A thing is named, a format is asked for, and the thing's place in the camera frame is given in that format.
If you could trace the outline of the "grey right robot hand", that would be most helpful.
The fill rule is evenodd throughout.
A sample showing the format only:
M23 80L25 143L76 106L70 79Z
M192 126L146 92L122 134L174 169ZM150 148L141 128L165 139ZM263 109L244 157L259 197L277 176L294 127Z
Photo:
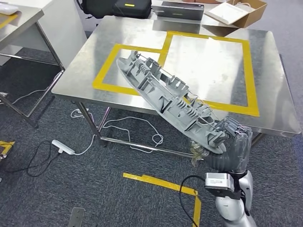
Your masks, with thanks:
M226 152L214 157L213 168L237 174L245 172L252 146L252 129L228 116L218 125L230 136L230 143Z

